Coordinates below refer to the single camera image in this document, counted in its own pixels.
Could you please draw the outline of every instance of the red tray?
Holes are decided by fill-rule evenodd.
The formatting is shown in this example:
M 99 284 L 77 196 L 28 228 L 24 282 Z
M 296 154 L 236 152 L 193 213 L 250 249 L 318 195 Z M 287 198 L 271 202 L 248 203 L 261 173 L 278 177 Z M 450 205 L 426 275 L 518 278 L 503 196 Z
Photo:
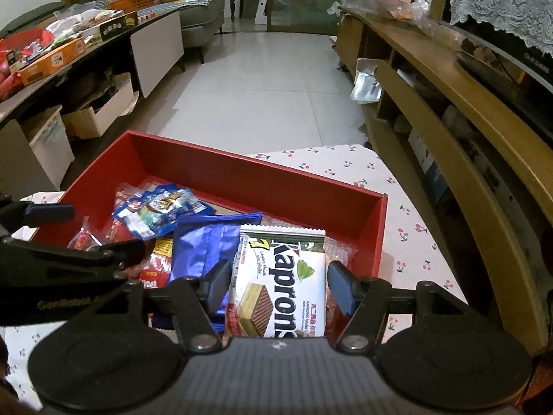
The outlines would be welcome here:
M 89 216 L 103 228 L 122 183 L 176 183 L 202 200 L 238 212 L 265 214 L 326 234 L 357 252 L 348 267 L 356 276 L 376 276 L 381 260 L 386 195 L 350 184 L 224 151 L 127 131 L 67 189 L 71 222 L 40 228 L 33 242 L 67 246 Z

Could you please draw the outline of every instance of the kaprons wafer package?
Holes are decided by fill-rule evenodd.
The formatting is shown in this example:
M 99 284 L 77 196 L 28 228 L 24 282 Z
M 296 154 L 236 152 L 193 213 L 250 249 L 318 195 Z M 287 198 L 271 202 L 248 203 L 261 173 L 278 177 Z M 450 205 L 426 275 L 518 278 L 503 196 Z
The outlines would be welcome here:
M 325 333 L 325 231 L 243 225 L 226 310 L 234 337 Z

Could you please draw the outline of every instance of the blue snack package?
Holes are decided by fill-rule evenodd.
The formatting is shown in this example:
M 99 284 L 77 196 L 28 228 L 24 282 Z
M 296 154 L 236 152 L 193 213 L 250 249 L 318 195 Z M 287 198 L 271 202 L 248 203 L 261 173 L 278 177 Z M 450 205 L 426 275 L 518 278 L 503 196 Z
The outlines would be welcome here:
M 129 198 L 115 209 L 113 217 L 125 222 L 135 237 L 149 240 L 171 233 L 180 216 L 210 215 L 215 210 L 200 201 L 189 188 L 176 184 L 157 186 L 141 197 Z
M 180 217 L 173 237 L 169 282 L 183 276 L 201 278 L 220 260 L 233 263 L 240 244 L 240 225 L 260 224 L 262 218 L 262 212 Z M 225 314 L 227 298 L 217 311 L 219 315 Z

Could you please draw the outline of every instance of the orange box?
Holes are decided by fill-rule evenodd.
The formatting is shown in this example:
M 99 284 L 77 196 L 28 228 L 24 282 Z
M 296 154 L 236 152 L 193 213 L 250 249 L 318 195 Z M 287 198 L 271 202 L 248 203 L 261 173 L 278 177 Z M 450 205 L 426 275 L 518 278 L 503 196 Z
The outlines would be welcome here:
M 72 40 L 68 44 L 56 48 L 19 71 L 23 84 L 29 85 L 51 75 L 84 53 L 85 44 L 82 38 Z

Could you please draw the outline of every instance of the metal screw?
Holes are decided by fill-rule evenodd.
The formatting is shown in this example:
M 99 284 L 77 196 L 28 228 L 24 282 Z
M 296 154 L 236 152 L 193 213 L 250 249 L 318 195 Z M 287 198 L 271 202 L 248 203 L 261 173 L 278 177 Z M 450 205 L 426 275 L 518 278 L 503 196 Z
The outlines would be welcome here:
M 352 351 L 362 350 L 369 344 L 369 339 L 362 335 L 348 335 L 342 340 L 342 345 Z
M 197 350 L 208 350 L 217 345 L 217 339 L 209 334 L 195 335 L 190 340 L 190 345 Z

